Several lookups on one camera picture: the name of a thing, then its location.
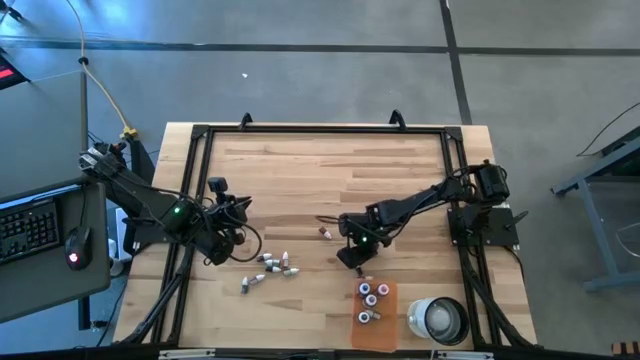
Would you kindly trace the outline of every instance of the desk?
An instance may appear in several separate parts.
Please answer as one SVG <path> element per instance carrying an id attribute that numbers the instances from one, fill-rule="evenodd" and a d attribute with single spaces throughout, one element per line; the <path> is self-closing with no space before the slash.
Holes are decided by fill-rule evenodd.
<path id="1" fill-rule="evenodd" d="M 154 186 L 180 188 L 192 125 L 167 124 Z M 462 130 L 469 164 L 493 158 L 487 127 L 463 126 Z M 202 151 L 199 144 L 195 164 L 200 164 Z M 441 151 L 439 139 L 429 135 L 216 134 L 209 176 L 226 177 L 231 194 L 253 197 L 249 223 L 263 236 L 263 249 L 277 255 L 288 251 L 292 266 L 301 271 L 293 279 L 268 274 L 242 296 L 242 278 L 264 272 L 262 266 L 228 261 L 206 267 L 203 256 L 196 254 L 180 346 L 351 348 L 355 273 L 335 257 L 345 245 L 338 229 L 327 226 L 334 240 L 325 240 L 314 215 L 363 211 L 372 202 L 403 198 L 440 182 L 444 176 Z M 197 166 L 194 169 L 192 194 L 199 171 Z M 205 196 L 210 196 L 208 189 Z M 248 240 L 234 254 L 247 257 L 256 246 L 256 241 Z M 115 340 L 130 334 L 151 308 L 160 289 L 166 252 L 167 246 L 157 244 L 135 258 Z M 487 248 L 487 261 L 494 298 L 523 336 L 535 342 L 517 262 L 502 248 Z M 466 304 L 458 254 L 450 245 L 446 206 L 416 217 L 364 270 L 398 283 L 398 349 L 433 348 L 431 341 L 416 337 L 406 325 L 412 301 L 450 296 Z M 482 306 L 478 310 L 483 334 L 489 338 L 486 313 Z M 173 314 L 171 304 L 167 314 L 165 336 Z M 456 346 L 471 347 L 470 336 Z"/>

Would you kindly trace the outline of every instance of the computer mouse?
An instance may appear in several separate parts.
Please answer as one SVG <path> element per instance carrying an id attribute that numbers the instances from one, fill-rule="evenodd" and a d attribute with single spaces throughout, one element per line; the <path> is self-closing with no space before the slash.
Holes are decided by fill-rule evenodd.
<path id="1" fill-rule="evenodd" d="M 91 263 L 91 229 L 78 226 L 71 230 L 64 241 L 64 255 L 71 270 L 82 270 Z"/>

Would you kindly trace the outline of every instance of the red light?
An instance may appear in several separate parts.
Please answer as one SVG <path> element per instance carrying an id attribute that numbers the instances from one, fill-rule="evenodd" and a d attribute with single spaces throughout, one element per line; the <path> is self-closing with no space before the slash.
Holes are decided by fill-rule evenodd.
<path id="1" fill-rule="evenodd" d="M 13 75 L 13 71 L 6 69 L 0 71 L 0 79 Z"/>

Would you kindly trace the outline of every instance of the white cable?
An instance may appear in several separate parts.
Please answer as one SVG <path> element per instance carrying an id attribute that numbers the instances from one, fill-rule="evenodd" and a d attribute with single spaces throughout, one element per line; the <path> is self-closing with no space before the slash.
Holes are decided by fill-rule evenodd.
<path id="1" fill-rule="evenodd" d="M 78 27 L 80 28 L 80 54 L 81 54 L 81 57 L 85 57 L 84 56 L 84 42 L 85 42 L 84 41 L 84 28 L 82 26 L 82 21 L 80 20 L 80 15 L 78 15 L 78 12 L 76 11 L 76 8 L 73 7 L 73 5 L 71 4 L 70 0 L 67 0 L 67 4 L 69 4 L 69 7 L 71 7 L 71 10 L 73 11 L 73 14 L 76 16 L 76 20 L 78 21 Z M 105 94 L 107 99 L 109 99 L 109 102 L 111 103 L 113 108 L 116 109 L 116 112 L 118 113 L 118 116 L 120 117 L 120 120 L 122 121 L 122 125 L 124 125 L 125 129 L 130 128 L 129 124 L 124 119 L 124 115 L 122 115 L 122 111 L 120 111 L 120 108 L 118 107 L 118 105 L 116 105 L 116 102 L 113 100 L 113 98 L 111 97 L 111 95 L 109 94 L 107 89 L 105 89 L 105 87 L 102 85 L 102 83 L 100 83 L 100 81 L 98 81 L 98 79 L 96 79 L 96 77 L 93 76 L 91 71 L 89 71 L 89 68 L 87 68 L 86 64 L 83 63 L 82 64 L 82 68 L 84 69 L 84 72 L 87 75 L 89 75 L 91 80 L 93 80 L 93 82 L 96 83 L 96 85 L 98 85 L 98 87 L 100 88 L 100 90 L 102 90 L 102 92 Z"/>
<path id="2" fill-rule="evenodd" d="M 640 254 L 637 254 L 637 253 L 635 253 L 635 252 L 633 252 L 633 251 L 629 250 L 629 248 L 628 248 L 625 244 L 623 244 L 623 243 L 622 243 L 622 240 L 620 240 L 620 232 L 621 232 L 621 231 L 631 229 L 632 227 L 636 227 L 636 226 L 638 226 L 638 225 L 640 225 L 640 222 L 637 222 L 637 223 L 635 223 L 635 224 L 631 224 L 631 225 L 629 225 L 629 226 L 625 226 L 625 227 L 623 227 L 623 228 L 618 229 L 618 230 L 616 231 L 616 239 L 618 239 L 618 244 L 620 244 L 620 246 L 622 246 L 622 248 L 623 248 L 627 253 L 629 253 L 629 255 L 631 255 L 631 256 L 635 256 L 635 257 L 637 257 L 637 258 L 640 258 Z"/>

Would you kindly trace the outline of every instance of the gray floor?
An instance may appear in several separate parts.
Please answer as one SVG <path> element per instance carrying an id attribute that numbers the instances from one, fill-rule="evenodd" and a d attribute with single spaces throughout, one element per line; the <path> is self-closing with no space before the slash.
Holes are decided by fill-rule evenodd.
<path id="1" fill-rule="evenodd" d="M 436 0 L 73 3 L 93 39 L 446 45 Z M 449 6 L 460 46 L 639 45 L 636 1 L 450 0 Z M 63 1 L 17 0 L 15 7 L 30 23 L 7 17 L 0 24 L 4 39 L 77 40 Z M 77 50 L 5 50 L 32 79 L 78 69 Z M 168 121 L 239 121 L 247 111 L 258 122 L 382 123 L 398 108 L 409 123 L 460 123 L 447 54 L 95 50 L 88 57 L 149 151 L 159 148 Z M 603 274 L 590 225 L 579 197 L 558 200 L 548 191 L 593 163 L 574 155 L 638 101 L 638 58 L 465 55 L 461 65 L 473 123 L 490 127 L 496 160 L 509 171 L 512 207 L 530 211 L 519 233 L 540 344 L 606 354 L 612 342 L 640 339 L 640 287 L 582 289 L 583 281 Z M 90 129 L 115 140 L 121 125 L 94 85 L 89 102 Z M 628 114 L 594 149 L 638 124 L 638 113 Z M 97 317 L 108 316 L 117 294 L 112 288 L 95 296 Z M 96 334 L 75 331 L 74 309 L 68 304 L 0 325 L 0 352 L 93 345 Z M 46 331 L 42 323 L 59 330 Z"/>

